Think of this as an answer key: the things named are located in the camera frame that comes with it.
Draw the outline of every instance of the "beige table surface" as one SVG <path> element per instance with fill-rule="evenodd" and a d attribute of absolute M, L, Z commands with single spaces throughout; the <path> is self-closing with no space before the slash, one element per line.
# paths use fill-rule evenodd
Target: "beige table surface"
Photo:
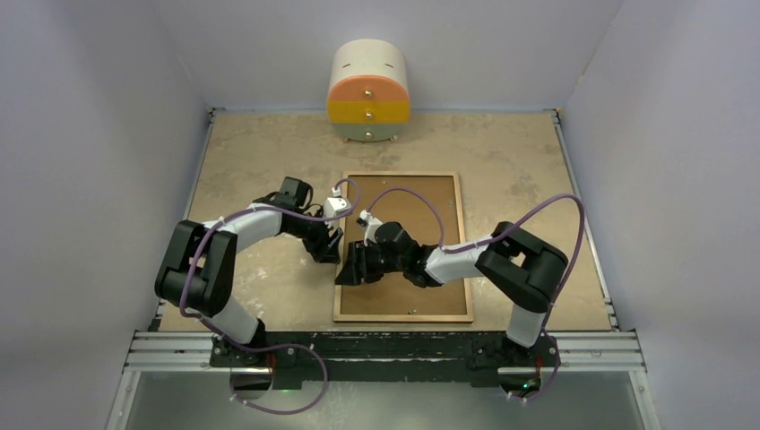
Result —
<path fill-rule="evenodd" d="M 323 202 L 348 170 L 459 173 L 465 235 L 493 231 L 572 186 L 550 114 L 416 113 L 398 142 L 344 143 L 326 114 L 220 114 L 213 125 L 190 219 L 217 219 L 246 207 L 294 176 Z M 560 201 L 525 224 L 538 237 L 573 250 L 578 215 Z M 267 330 L 503 330 L 512 303 L 484 278 L 472 282 L 472 323 L 334 322 L 335 266 L 316 264 L 296 238 L 277 236 L 237 256 L 233 295 Z M 550 330 L 609 330 L 591 248 L 584 244 Z M 162 331 L 204 330 L 167 305 Z"/>

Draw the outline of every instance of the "wooden frame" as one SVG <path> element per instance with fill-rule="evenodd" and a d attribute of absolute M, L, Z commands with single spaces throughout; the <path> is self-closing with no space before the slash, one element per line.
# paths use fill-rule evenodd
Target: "wooden frame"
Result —
<path fill-rule="evenodd" d="M 465 242 L 464 217 L 462 215 L 462 194 L 459 187 L 459 174 L 456 172 L 436 171 L 347 171 L 343 172 L 343 178 L 350 176 L 450 176 L 453 179 L 454 200 L 456 201 L 457 227 L 459 229 L 459 241 Z M 343 195 L 348 194 L 348 186 L 343 186 Z M 341 219 L 341 228 L 345 231 L 346 219 Z M 343 268 L 343 248 L 341 247 L 341 263 L 337 273 Z M 342 314 L 341 292 L 342 286 L 335 286 L 335 301 L 333 307 L 333 320 L 336 322 L 361 322 L 361 323 L 472 323 L 472 296 L 469 279 L 463 279 L 465 314 L 452 315 L 415 315 L 415 314 Z"/>

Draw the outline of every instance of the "white wall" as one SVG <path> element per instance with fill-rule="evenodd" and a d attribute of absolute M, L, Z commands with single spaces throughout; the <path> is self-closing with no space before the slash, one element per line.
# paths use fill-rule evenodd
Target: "white wall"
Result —
<path fill-rule="evenodd" d="M 415 108 L 564 106 L 622 0 L 153 0 L 209 105 L 324 108 L 335 50 L 385 39 Z"/>
<path fill-rule="evenodd" d="M 667 429 L 760 428 L 760 3 L 625 1 L 566 106 Z"/>
<path fill-rule="evenodd" d="M 143 0 L 0 5 L 0 417 L 102 428 L 204 104 Z"/>

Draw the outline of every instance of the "brown board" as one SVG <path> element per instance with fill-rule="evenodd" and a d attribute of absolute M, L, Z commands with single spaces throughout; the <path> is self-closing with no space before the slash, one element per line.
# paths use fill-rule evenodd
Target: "brown board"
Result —
<path fill-rule="evenodd" d="M 358 184 L 360 209 L 365 209 L 380 193 L 395 186 L 422 194 L 444 222 L 444 244 L 464 242 L 462 198 L 456 173 L 346 172 L 344 177 Z M 346 195 L 353 202 L 356 189 L 351 185 L 347 188 Z M 341 223 L 345 232 L 342 258 L 345 258 L 350 242 L 364 238 L 364 230 L 356 223 L 359 212 L 354 212 Z M 421 245 L 438 242 L 440 229 L 436 217 L 413 194 L 388 193 L 377 202 L 372 214 L 383 222 L 398 221 Z M 441 287 L 419 288 L 400 273 L 388 273 L 372 284 L 336 286 L 334 321 L 468 323 L 472 321 L 470 283 L 459 279 Z"/>

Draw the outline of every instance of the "wooden tabletop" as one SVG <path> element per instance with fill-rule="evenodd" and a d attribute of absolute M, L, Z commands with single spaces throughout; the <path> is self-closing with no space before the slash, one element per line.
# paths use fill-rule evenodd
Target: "wooden tabletop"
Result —
<path fill-rule="evenodd" d="M 538 203 L 573 191 L 550 114 L 412 115 L 398 142 L 341 142 L 326 114 L 220 114 L 195 190 L 190 219 L 228 215 L 280 188 L 293 176 L 323 202 L 348 170 L 437 170 L 459 173 L 465 236 L 493 231 Z M 552 204 L 524 227 L 570 256 L 578 214 Z M 484 278 L 472 280 L 472 323 L 334 322 L 335 266 L 316 264 L 299 240 L 268 238 L 237 256 L 233 295 L 268 330 L 503 330 L 512 303 Z M 591 249 L 585 243 L 557 301 L 550 330 L 609 330 Z M 165 310 L 162 331 L 203 330 Z"/>

